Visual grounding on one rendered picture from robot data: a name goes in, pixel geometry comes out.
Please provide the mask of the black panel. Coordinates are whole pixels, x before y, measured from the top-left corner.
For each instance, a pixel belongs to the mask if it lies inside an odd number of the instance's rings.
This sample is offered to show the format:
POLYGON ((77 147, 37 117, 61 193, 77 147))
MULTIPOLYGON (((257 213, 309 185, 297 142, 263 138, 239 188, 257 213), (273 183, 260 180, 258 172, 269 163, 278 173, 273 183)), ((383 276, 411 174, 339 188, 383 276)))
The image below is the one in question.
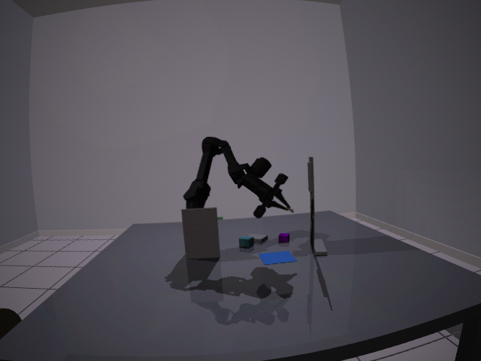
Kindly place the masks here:
POLYGON ((314 229, 314 217, 315 217, 315 205, 314 205, 314 179, 313 179, 313 157, 309 157, 308 162, 308 186, 310 191, 310 243, 313 251, 313 255, 326 255, 327 250, 322 239, 315 238, 314 229))

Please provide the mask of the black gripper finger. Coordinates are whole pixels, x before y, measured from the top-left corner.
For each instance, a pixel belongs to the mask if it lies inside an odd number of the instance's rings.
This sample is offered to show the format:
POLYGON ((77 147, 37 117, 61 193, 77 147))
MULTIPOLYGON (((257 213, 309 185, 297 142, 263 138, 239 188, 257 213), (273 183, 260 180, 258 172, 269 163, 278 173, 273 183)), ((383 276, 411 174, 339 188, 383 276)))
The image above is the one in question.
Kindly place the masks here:
POLYGON ((271 208, 271 207, 274 207, 274 208, 279 208, 279 209, 284 209, 284 210, 287 210, 288 209, 286 207, 283 207, 282 205, 279 205, 277 202, 275 201, 271 201, 270 204, 267 206, 267 208, 271 208))
POLYGON ((288 206, 290 208, 290 205, 288 205, 288 203, 286 202, 286 200, 283 198, 282 194, 281 194, 281 191, 282 190, 278 190, 275 197, 277 197, 279 199, 279 201, 281 201, 285 206, 288 206))

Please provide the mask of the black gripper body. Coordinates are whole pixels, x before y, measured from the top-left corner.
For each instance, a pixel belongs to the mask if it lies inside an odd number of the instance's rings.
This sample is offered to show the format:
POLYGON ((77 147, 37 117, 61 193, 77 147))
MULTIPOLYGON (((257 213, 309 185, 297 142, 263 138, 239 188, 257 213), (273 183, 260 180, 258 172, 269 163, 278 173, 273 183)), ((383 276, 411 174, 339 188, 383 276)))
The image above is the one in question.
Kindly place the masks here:
POLYGON ((287 176, 284 174, 279 174, 277 179, 275 180, 276 184, 274 187, 269 186, 266 184, 263 180, 259 179, 256 181, 256 183, 253 185, 253 188, 251 191, 255 193, 258 197, 264 200, 262 205, 259 205, 257 209, 253 212, 253 215, 256 218, 262 218, 263 215, 266 212, 266 207, 270 204, 272 201, 271 199, 273 198, 274 195, 276 195, 277 191, 280 190, 281 184, 284 184, 286 180, 288 179, 287 176), (271 195, 272 194, 272 195, 271 195))

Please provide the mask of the teal cube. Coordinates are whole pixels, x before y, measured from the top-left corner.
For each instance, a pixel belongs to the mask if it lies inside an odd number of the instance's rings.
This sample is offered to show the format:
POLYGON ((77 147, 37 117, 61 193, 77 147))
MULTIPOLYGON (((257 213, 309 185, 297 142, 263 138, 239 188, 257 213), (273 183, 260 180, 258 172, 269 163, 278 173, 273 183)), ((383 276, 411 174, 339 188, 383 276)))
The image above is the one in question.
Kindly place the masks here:
POLYGON ((243 246, 251 246, 252 244, 254 244, 254 237, 248 237, 248 236, 244 236, 242 238, 239 238, 239 245, 243 245, 243 246))

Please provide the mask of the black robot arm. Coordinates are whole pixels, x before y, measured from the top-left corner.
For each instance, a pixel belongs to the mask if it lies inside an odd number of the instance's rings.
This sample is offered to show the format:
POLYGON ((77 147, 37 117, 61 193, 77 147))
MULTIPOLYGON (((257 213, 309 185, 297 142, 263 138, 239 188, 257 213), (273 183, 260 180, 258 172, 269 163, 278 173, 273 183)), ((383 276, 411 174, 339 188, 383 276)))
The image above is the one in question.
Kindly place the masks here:
POLYGON ((228 174, 234 183, 237 184, 238 189, 244 185, 251 191, 253 185, 259 180, 259 177, 264 177, 272 166, 264 157, 257 158, 251 166, 249 166, 248 163, 240 165, 236 161, 229 143, 214 137, 206 137, 202 141, 202 150, 203 156, 197 178, 192 182, 190 188, 183 195, 183 199, 186 201, 186 209, 204 208, 207 197, 210 196, 210 186, 207 184, 207 179, 212 159, 215 155, 220 155, 221 153, 224 154, 228 163, 228 174), (243 169, 245 169, 247 174, 245 174, 243 169))

